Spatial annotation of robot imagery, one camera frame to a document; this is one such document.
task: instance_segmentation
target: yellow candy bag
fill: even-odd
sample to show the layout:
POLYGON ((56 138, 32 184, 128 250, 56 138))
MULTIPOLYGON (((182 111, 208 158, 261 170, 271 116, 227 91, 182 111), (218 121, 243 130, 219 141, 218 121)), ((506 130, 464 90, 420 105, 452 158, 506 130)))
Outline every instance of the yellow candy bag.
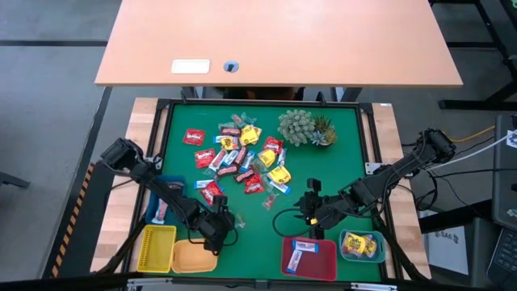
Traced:
POLYGON ((276 167, 273 171, 270 171, 267 176, 278 184, 287 183, 291 180, 291 174, 289 174, 284 166, 276 167))

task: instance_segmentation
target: red tray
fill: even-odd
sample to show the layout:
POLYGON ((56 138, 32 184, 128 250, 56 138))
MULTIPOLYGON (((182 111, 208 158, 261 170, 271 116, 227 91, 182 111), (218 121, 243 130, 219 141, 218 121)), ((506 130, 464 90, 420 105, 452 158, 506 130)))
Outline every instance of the red tray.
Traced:
POLYGON ((336 243, 329 239, 284 238, 282 243, 281 271, 286 276, 299 276, 327 281, 336 280, 337 254, 336 243), (291 255, 294 252, 292 248, 293 240, 319 244, 317 253, 304 251, 295 274, 286 271, 291 255))

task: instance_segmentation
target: concrete floor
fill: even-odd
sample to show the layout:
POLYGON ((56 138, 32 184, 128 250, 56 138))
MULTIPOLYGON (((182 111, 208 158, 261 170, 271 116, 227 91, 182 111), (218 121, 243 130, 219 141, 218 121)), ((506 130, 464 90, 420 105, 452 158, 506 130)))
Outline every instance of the concrete floor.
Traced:
MULTIPOLYGON (((511 52, 517 32, 498 2, 484 1, 511 52)), ((0 39, 98 39, 109 37, 120 0, 0 0, 0 39)), ((449 41, 488 40, 470 6, 434 8, 449 41)), ((0 171, 30 180, 27 190, 2 187, 0 195, 0 281, 36 278, 47 259, 74 168, 86 140, 102 88, 94 85, 103 48, 0 47, 0 171)), ((360 102, 392 103, 403 142, 427 127, 460 138, 494 124, 497 112, 440 111, 443 98, 484 99, 510 80, 494 50, 452 50, 464 81, 460 89, 367 89, 360 102)), ((317 88, 306 93, 315 96, 317 88)), ((123 136, 136 97, 178 98, 174 87, 116 88, 99 134, 94 157, 123 136)), ((459 145, 464 149, 481 139, 459 145)), ((486 152, 446 171, 492 167, 486 152)), ((451 177, 468 203, 491 195, 491 174, 451 177)), ((412 181, 417 195, 431 188, 421 175, 412 181)), ((462 204, 440 183, 436 206, 462 204)))

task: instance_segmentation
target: white label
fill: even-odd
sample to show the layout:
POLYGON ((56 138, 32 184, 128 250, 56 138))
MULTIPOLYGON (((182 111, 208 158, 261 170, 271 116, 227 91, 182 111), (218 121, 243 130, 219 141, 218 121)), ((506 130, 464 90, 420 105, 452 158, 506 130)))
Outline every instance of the white label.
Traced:
POLYGON ((513 133, 512 130, 508 130, 508 138, 506 139, 506 145, 517 149, 517 134, 513 133))
POLYGON ((172 74, 207 74, 210 70, 210 60, 173 60, 172 74))

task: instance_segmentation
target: yellow candy wrapper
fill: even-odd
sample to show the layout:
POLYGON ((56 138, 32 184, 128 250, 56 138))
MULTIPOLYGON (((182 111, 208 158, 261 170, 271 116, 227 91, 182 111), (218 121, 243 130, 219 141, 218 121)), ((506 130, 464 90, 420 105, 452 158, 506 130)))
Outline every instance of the yellow candy wrapper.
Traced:
POLYGON ((366 248, 366 238, 347 232, 342 248, 345 254, 353 254, 359 258, 366 248))
POLYGON ((236 137, 221 138, 221 147, 225 150, 238 149, 239 145, 237 144, 237 138, 236 137))
POLYGON ((241 130, 241 137, 239 138, 242 146, 259 141, 259 137, 252 125, 247 125, 241 130))
POLYGON ((291 180, 291 174, 289 174, 284 166, 276 167, 273 171, 270 171, 267 176, 278 184, 287 183, 291 180))
POLYGON ((252 142, 251 144, 252 145, 256 145, 257 142, 259 142, 259 138, 260 138, 260 133, 262 133, 262 129, 258 128, 258 127, 253 127, 253 129, 255 130, 255 133, 257 133, 257 141, 255 142, 252 142))
POLYGON ((266 167, 269 167, 275 162, 276 154, 273 150, 263 150, 258 153, 258 158, 260 158, 266 167))

